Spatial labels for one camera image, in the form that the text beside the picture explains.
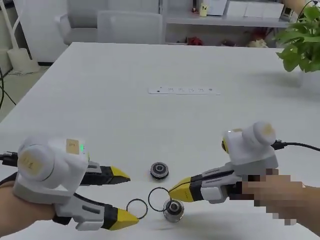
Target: hand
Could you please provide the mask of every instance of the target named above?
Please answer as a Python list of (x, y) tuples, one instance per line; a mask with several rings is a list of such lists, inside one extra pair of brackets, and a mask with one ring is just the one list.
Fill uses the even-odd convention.
[(305, 193), (302, 182), (291, 181), (290, 175), (277, 175), (275, 170), (259, 181), (242, 182), (242, 194), (251, 196), (256, 207), (278, 214), (279, 219), (298, 219), (299, 210), (307, 204)]
[(239, 182), (241, 195), (235, 200), (254, 200), (256, 207), (265, 207), (267, 213), (278, 214), (279, 219), (297, 220), (320, 237), (320, 188), (304, 186), (291, 181), (289, 175), (260, 176), (259, 181)]
[(52, 220), (52, 205), (24, 201), (13, 194), (14, 182), (0, 186), (0, 237), (19, 232), (36, 221)]

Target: white shelf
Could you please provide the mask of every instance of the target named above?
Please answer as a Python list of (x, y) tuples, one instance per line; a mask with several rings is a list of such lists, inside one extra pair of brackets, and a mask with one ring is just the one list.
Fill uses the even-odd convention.
[(230, 16), (201, 17), (198, 13), (183, 11), (169, 11), (166, 17), (166, 23), (184, 25), (215, 25), (263, 28), (286, 28), (289, 25), (289, 22), (277, 18)]

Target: red object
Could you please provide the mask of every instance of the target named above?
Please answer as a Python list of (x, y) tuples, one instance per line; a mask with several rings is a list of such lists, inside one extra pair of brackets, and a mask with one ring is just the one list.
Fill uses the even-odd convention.
[(201, 41), (201, 39), (197, 38), (197, 37), (188, 37), (186, 39), (186, 43), (188, 45), (192, 45), (192, 46), (203, 46), (204, 43)]
[(270, 30), (268, 30), (267, 27), (257, 27), (253, 30), (251, 34), (251, 40), (252, 41), (257, 41), (261, 39), (265, 39), (267, 35), (270, 33)]

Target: white floor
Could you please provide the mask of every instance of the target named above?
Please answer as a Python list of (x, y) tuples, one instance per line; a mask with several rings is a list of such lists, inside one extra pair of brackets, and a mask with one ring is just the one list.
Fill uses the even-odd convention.
[[(4, 90), (9, 94), (16, 104), (26, 95), (26, 93), (35, 85), (49, 67), (41, 67), (41, 71), (29, 75), (10, 75), (4, 78)], [(0, 109), (0, 122), (10, 113), (15, 105), (10, 101), (7, 95)]]

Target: green plant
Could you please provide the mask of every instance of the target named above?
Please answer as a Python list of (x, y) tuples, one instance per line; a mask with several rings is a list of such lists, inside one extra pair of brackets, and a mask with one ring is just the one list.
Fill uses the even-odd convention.
[(307, 7), (303, 13), (303, 18), (275, 36), (278, 43), (285, 44), (277, 55), (287, 72), (297, 66), (305, 73), (320, 70), (320, 8)]

